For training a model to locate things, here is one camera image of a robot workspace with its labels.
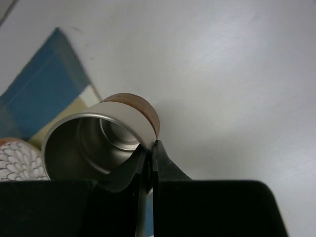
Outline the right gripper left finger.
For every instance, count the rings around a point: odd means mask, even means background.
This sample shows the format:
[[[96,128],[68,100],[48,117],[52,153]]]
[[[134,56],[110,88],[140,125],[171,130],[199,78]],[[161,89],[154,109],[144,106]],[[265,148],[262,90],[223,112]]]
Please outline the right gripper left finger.
[[[142,237],[146,153],[138,148],[103,180],[2,182],[3,237]]]

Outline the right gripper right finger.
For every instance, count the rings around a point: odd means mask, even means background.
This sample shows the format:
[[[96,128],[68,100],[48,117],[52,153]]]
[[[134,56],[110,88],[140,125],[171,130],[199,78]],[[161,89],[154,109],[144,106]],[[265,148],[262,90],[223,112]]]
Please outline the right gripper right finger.
[[[269,187],[254,180],[193,180],[153,147],[153,214],[157,237],[285,237]]]

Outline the steel cup with brown base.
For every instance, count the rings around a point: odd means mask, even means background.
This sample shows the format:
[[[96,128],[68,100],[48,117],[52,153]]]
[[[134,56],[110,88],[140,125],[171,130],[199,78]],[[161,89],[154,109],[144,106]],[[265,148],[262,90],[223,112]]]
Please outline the steel cup with brown base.
[[[160,132],[154,107],[131,93],[117,93],[55,123],[41,147],[50,180],[92,181],[95,193],[87,232],[145,235],[152,188],[152,150]]]

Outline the floral plate with orange rim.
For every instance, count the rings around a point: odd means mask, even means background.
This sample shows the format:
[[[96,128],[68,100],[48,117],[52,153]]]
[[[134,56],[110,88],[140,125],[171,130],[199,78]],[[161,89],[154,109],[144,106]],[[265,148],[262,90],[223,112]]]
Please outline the floral plate with orange rim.
[[[2,182],[48,179],[39,149],[17,138],[0,140],[0,180]]]

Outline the blue beige checked placemat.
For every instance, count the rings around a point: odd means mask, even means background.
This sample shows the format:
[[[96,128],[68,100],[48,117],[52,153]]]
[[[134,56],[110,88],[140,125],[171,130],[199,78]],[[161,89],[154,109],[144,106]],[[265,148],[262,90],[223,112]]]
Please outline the blue beige checked placemat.
[[[55,29],[0,97],[0,139],[23,140],[41,153],[55,123],[101,101],[66,36]]]

